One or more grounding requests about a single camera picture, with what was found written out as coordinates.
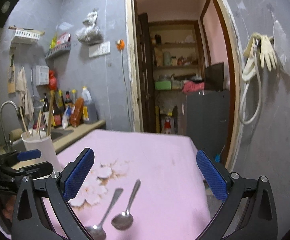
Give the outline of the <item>person's left hand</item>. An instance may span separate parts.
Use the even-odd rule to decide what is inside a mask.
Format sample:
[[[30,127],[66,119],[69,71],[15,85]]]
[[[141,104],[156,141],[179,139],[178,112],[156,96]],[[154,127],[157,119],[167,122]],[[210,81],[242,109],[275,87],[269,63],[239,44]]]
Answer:
[[[12,221],[13,219],[13,211],[14,211],[14,204],[15,204],[16,196],[15,195],[0,195],[0,202],[3,205],[1,210],[3,216]]]

